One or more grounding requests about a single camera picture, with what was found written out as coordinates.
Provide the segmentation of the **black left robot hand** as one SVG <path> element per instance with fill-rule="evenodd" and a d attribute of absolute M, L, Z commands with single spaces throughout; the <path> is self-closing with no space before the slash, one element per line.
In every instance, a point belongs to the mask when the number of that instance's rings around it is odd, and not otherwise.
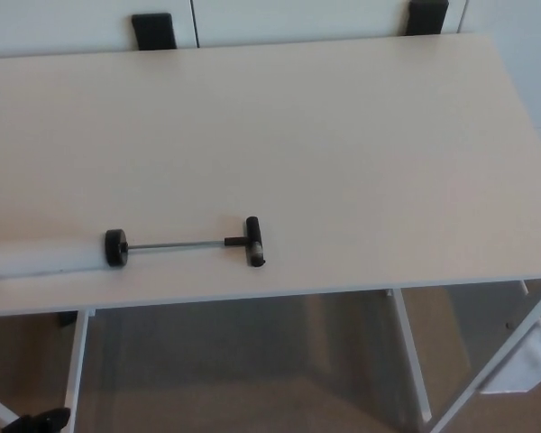
<path fill-rule="evenodd" d="M 1 428 L 2 433 L 60 433 L 68 424 L 70 408 L 56 408 L 37 415 L 22 415 Z"/>

